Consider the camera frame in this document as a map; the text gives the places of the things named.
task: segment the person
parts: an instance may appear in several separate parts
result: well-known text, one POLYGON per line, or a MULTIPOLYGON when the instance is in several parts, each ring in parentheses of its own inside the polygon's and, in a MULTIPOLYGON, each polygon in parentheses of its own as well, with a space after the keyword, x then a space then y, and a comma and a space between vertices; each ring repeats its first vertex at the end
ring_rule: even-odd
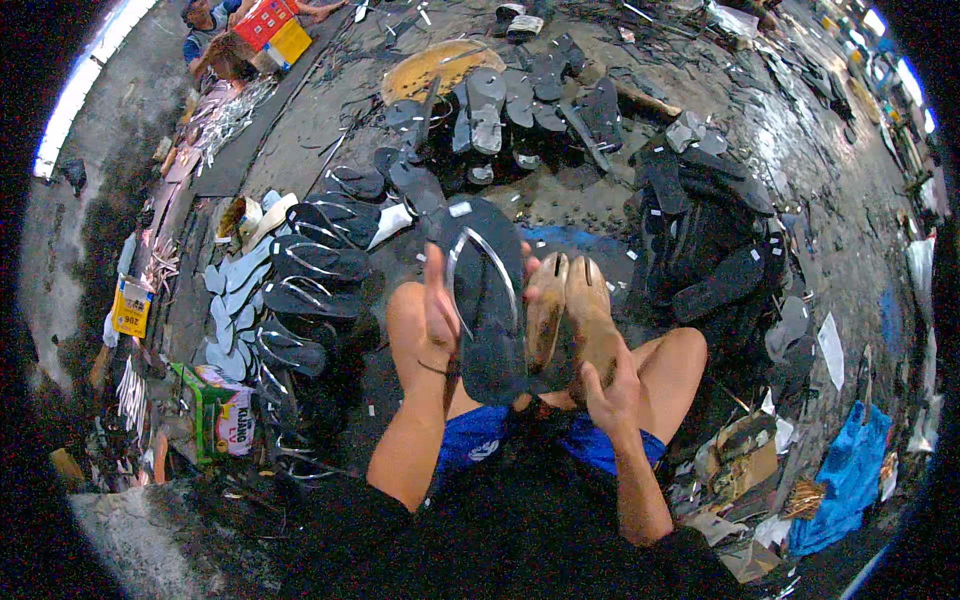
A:
MULTIPOLYGON (((190 28, 190 33, 183 41, 183 59, 186 60, 191 77, 197 78, 206 70, 204 51, 210 40, 227 29, 232 29, 255 3, 256 0, 223 0, 211 9, 209 0, 186 0, 180 18, 190 28)), ((319 23, 346 3, 347 0, 341 0, 322 7, 312 7, 300 0, 294 0, 293 4, 299 14, 308 15, 314 22, 319 23)))
MULTIPOLYGON (((387 307, 403 401, 366 483, 334 473, 301 495, 292 517, 303 538, 281 595, 738 595, 704 536, 675 526, 653 472, 698 387, 703 336, 676 329, 630 351, 617 333, 610 385, 584 362, 576 397, 587 411, 557 439, 532 435, 569 414, 570 392, 522 395, 514 407, 470 398, 453 368, 463 332, 443 254, 427 244, 425 255, 424 283, 400 285, 387 307)), ((527 275, 539 270, 528 258, 527 275)), ((577 339, 610 330, 596 264, 573 261, 565 285, 577 339)), ((544 296, 528 287, 528 309, 544 296)))

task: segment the blue shorts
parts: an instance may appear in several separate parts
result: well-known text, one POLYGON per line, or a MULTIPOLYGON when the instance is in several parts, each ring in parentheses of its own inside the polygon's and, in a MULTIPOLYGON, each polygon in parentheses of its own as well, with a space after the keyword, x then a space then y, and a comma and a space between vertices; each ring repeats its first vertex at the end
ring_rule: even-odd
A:
MULTIPOLYGON (((509 406, 481 406, 446 422, 437 461, 438 484, 445 475, 479 463, 500 447, 507 432, 509 410, 509 406)), ((653 466, 663 456, 666 446, 642 429, 640 437, 647 460, 653 466)), ((610 438, 593 424, 587 413, 577 415, 560 444, 581 462, 616 475, 610 438)))

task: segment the wall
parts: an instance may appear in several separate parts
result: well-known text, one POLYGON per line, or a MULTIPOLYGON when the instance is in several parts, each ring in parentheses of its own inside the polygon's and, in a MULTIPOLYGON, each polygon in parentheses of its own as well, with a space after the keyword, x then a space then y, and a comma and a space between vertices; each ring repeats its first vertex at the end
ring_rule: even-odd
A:
POLYGON ((157 3, 90 89, 60 152, 60 162, 84 160, 81 197, 65 181, 31 186, 18 299, 40 356, 35 398, 52 444, 88 422, 89 398, 77 384, 102 344, 116 259, 154 180, 151 155, 182 114, 189 81, 179 11, 177 3, 157 3))

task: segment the white label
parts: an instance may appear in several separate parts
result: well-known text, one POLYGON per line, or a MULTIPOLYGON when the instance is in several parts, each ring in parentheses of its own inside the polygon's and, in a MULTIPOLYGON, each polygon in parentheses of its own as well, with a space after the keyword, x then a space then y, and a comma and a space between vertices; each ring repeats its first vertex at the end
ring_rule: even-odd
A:
POLYGON ((454 219, 464 215, 469 215, 471 212, 473 212, 473 207, 470 206, 470 203, 467 201, 454 204, 450 207, 450 216, 454 219))

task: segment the red box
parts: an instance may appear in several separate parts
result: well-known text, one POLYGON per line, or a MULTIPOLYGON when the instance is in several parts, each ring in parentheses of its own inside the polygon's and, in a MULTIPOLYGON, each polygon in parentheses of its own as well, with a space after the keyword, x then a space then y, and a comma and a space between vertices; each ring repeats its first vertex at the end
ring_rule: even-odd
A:
POLYGON ((260 0, 240 19, 233 31, 253 46, 254 52, 259 52, 295 14, 296 9, 291 9, 282 0, 260 0))

